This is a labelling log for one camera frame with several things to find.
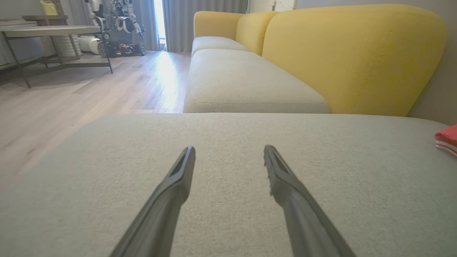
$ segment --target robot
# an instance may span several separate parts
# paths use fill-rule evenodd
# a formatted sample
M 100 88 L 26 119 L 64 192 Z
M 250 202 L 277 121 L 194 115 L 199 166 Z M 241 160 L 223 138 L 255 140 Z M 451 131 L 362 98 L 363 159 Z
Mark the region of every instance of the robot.
M 98 44 L 101 57 L 146 54 L 144 30 L 136 21 L 132 0 L 110 0 L 108 15 L 104 13 L 102 0 L 85 1 L 93 24 L 101 27 L 103 40 L 107 41 L 106 45 Z

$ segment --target seat cushion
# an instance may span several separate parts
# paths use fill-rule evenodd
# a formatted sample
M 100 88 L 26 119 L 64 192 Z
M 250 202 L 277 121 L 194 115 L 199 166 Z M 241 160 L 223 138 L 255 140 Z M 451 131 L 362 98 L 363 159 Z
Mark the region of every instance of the seat cushion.
M 0 252 L 106 257 L 193 145 L 171 256 L 291 257 L 263 147 L 276 146 L 357 256 L 457 256 L 457 158 L 433 121 L 366 115 L 128 114 L 95 121 L 0 193 Z
M 191 61 L 184 112 L 329 110 L 318 92 L 255 53 L 204 49 Z
M 244 45 L 226 37 L 197 37 L 192 43 L 192 56 L 202 49 L 230 49 L 249 51 Z

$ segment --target white cylinder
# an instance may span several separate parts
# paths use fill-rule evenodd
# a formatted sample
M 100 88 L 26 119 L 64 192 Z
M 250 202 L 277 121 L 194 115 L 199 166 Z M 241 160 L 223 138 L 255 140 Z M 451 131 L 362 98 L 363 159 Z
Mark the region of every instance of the white cylinder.
M 82 55 L 78 35 L 72 35 L 76 50 Z M 76 56 L 70 38 L 67 36 L 53 36 L 54 43 L 63 57 Z
M 81 36 L 80 37 L 80 47 L 81 51 L 93 52 L 98 54 L 98 42 L 99 39 L 93 36 Z

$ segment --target yellow backrest cushion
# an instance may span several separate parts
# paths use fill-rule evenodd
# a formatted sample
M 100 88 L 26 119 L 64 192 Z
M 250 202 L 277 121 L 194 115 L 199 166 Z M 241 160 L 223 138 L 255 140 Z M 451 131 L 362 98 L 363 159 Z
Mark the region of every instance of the yellow backrest cushion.
M 244 15 L 246 14 L 198 11 L 194 15 L 194 38 L 213 36 L 235 40 L 238 20 Z
M 249 51 L 262 55 L 266 28 L 277 13 L 277 11 L 255 12 L 241 16 L 236 29 L 236 41 L 247 47 Z
M 331 113 L 406 116 L 440 62 L 444 21 L 408 5 L 285 11 L 263 57 L 317 90 Z

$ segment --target striped towel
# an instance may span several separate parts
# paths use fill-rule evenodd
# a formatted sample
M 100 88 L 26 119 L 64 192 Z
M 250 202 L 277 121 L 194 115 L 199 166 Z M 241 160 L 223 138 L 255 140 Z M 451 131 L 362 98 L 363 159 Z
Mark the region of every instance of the striped towel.
M 436 146 L 457 157 L 457 124 L 435 134 Z

